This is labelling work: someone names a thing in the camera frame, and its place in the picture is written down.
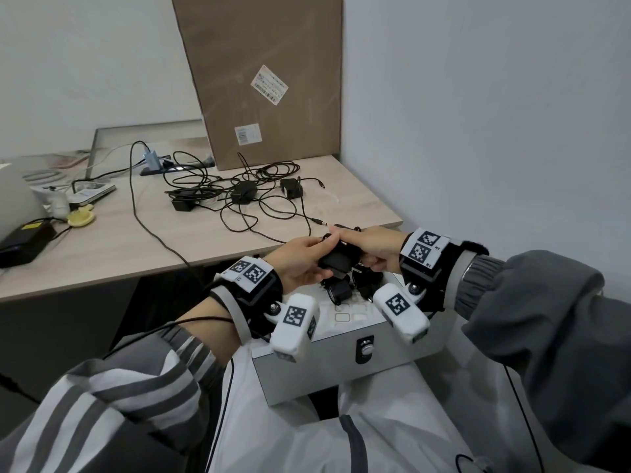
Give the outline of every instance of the person's right hand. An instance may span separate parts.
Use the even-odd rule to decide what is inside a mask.
[[[344,242],[356,245],[363,250],[361,262],[375,272],[387,270],[396,274],[399,268],[399,253],[408,236],[405,232],[393,231],[380,226],[370,227],[362,232],[330,226],[331,233],[339,232]]]

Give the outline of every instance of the large brown cardboard box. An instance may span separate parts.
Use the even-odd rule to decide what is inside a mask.
[[[219,169],[339,152],[342,0],[173,0]]]

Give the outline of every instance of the yellow sticker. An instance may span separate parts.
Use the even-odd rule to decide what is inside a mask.
[[[26,226],[22,226],[22,230],[24,229],[35,229],[42,225],[42,222],[33,222],[32,224],[27,224]]]

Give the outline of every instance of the jacket sleeve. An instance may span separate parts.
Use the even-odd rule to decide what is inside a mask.
[[[600,272],[546,251],[477,258],[458,289],[463,332],[514,368],[550,440],[580,463],[631,470],[631,305]]]
[[[0,471],[180,471],[212,428],[207,394],[222,377],[208,348],[178,326],[87,360],[0,442]]]

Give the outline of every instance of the person's left hand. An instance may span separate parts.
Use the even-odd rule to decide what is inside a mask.
[[[317,284],[333,276],[333,272],[321,269],[318,261],[338,244],[339,233],[325,240],[319,237],[298,237],[280,246],[264,257],[280,277],[285,294],[298,287]]]

